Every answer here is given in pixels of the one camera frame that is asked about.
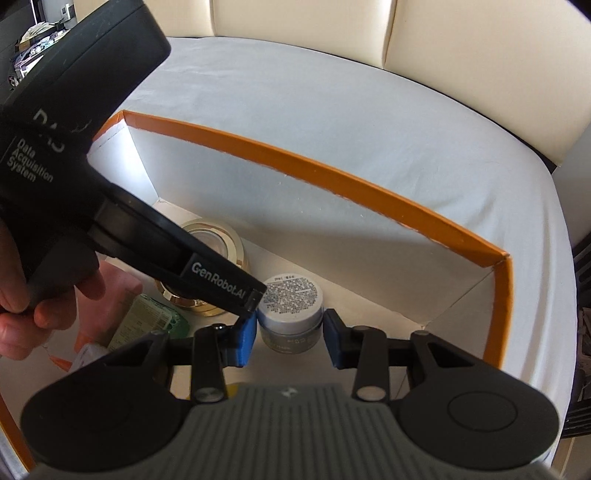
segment grey ridged panel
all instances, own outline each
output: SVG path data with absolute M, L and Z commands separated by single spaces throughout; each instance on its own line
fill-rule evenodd
M 172 442 L 132 467 L 92 480 L 548 480 L 545 467 L 475 472 L 416 447 L 388 408 L 346 396 L 339 385 L 242 387 L 229 401 L 194 408 Z M 80 473 L 38 467 L 31 480 Z

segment finger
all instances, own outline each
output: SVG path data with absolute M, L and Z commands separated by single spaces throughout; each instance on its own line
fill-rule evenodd
M 32 351 L 32 348 L 20 348 L 19 346 L 0 343 L 0 356 L 5 356 L 10 360 L 24 360 Z
M 0 343 L 31 350 L 43 345 L 51 331 L 35 325 L 32 315 L 0 315 Z
M 34 312 L 35 324 L 42 329 L 67 330 L 76 320 L 76 293 L 71 288 L 55 299 L 43 300 Z
M 91 300 L 100 300 L 105 296 L 105 279 L 99 271 L 82 280 L 76 287 L 85 297 Z
M 22 272 L 21 257 L 12 235 L 0 220 L 0 307 L 14 313 L 29 305 L 27 282 Z

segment padded headboard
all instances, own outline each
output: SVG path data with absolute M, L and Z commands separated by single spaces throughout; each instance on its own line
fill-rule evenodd
M 104 0 L 74 0 L 81 20 Z M 591 121 L 591 23 L 566 0 L 146 0 L 170 37 L 323 51 L 449 95 L 560 165 Z

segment gold jar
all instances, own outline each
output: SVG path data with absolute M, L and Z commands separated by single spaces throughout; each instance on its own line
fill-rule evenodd
M 214 252 L 225 257 L 241 269 L 248 271 L 242 240 L 229 225 L 217 220 L 200 218 L 184 223 L 181 227 L 197 240 L 214 250 Z M 185 299 L 158 280 L 156 281 L 156 287 L 163 297 L 173 305 L 182 309 L 191 310 L 203 317 L 212 317 L 225 312 L 225 310 L 203 300 Z

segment white sheet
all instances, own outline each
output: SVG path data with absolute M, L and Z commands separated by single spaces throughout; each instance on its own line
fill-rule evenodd
M 514 308 L 503 368 L 563 417 L 575 361 L 566 226 L 542 161 L 478 113 L 382 70 L 234 38 L 170 39 L 122 108 L 244 135 L 399 193 L 508 251 Z

